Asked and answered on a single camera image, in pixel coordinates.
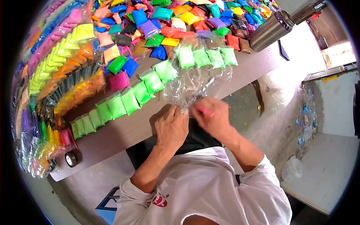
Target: white long-sleeve shirt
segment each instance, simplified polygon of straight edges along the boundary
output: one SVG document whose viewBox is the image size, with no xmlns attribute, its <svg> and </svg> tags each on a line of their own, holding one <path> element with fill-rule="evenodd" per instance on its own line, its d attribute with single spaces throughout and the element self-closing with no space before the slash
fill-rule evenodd
<svg viewBox="0 0 360 225">
<path fill-rule="evenodd" d="M 130 179 L 121 183 L 120 191 L 114 225 L 177 225 L 194 214 L 219 225 L 280 225 L 289 224 L 292 215 L 266 156 L 240 176 L 239 185 L 222 147 L 174 156 L 151 194 Z"/>
</svg>

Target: pink pen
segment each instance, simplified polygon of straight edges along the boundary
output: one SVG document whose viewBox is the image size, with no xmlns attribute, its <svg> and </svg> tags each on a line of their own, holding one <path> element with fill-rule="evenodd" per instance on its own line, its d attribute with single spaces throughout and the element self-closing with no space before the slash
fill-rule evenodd
<svg viewBox="0 0 360 225">
<path fill-rule="evenodd" d="M 206 114 L 206 115 L 208 115 L 210 117 L 212 117 L 215 114 L 214 112 L 211 112 L 211 111 L 209 111 L 207 109 L 204 109 L 204 108 L 202 108 L 200 106 L 195 106 L 195 107 L 196 107 L 197 110 L 199 110 L 200 112 L 202 112 L 202 113 L 204 113 L 204 114 Z"/>
</svg>

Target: stainless steel tumbler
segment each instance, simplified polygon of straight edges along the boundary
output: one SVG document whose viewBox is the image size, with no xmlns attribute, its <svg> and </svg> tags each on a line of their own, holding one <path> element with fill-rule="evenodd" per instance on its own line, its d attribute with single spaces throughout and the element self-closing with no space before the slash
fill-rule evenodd
<svg viewBox="0 0 360 225">
<path fill-rule="evenodd" d="M 250 47 L 260 52 L 289 33 L 294 25 L 295 21 L 285 10 L 276 11 L 250 35 Z"/>
</svg>

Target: wooden table surface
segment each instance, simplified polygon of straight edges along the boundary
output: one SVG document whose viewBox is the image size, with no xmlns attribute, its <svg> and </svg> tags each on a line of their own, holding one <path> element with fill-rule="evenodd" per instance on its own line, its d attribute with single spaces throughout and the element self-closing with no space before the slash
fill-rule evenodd
<svg viewBox="0 0 360 225">
<path fill-rule="evenodd" d="M 159 62 L 156 58 L 145 58 L 138 61 L 140 66 L 130 79 L 130 86 L 139 81 L 137 74 L 149 69 L 152 65 Z M 238 60 L 238 66 L 233 66 L 233 76 L 231 82 L 223 84 L 217 98 L 222 99 L 229 94 L 239 90 L 252 81 L 272 71 L 273 69 L 285 63 L 285 60 L 279 54 L 277 42 L 270 45 L 260 53 L 251 52 L 251 55 L 235 52 Z M 95 96 L 86 99 L 77 108 L 72 109 L 65 116 L 65 120 L 70 122 L 76 117 L 81 116 L 95 108 L 95 103 L 110 96 L 113 92 L 107 78 L 107 86 L 104 92 L 97 93 Z M 90 133 L 76 140 L 80 150 L 73 150 L 78 164 L 70 168 L 63 155 L 57 158 L 59 171 L 51 173 L 55 181 L 62 180 L 72 174 L 84 170 L 98 162 L 101 162 L 123 150 L 129 148 L 153 135 L 154 122 L 169 107 L 158 98 L 151 99 L 141 109 L 133 112 L 130 116 L 124 115 L 116 120 L 107 122 L 104 126 L 97 129 L 96 132 Z"/>
</svg>

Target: hand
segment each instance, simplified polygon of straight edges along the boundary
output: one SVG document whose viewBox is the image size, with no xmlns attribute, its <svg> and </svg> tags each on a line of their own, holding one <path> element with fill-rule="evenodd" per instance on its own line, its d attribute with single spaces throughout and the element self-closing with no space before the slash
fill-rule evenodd
<svg viewBox="0 0 360 225">
<path fill-rule="evenodd" d="M 183 145 L 189 133 L 189 110 L 183 112 L 172 105 L 167 113 L 155 122 L 157 147 L 175 152 Z"/>
<path fill-rule="evenodd" d="M 213 115 L 202 113 L 198 109 L 205 109 Z M 229 105 L 215 98 L 203 98 L 194 102 L 191 112 L 206 132 L 223 142 L 226 135 L 232 130 L 229 124 Z"/>
</svg>

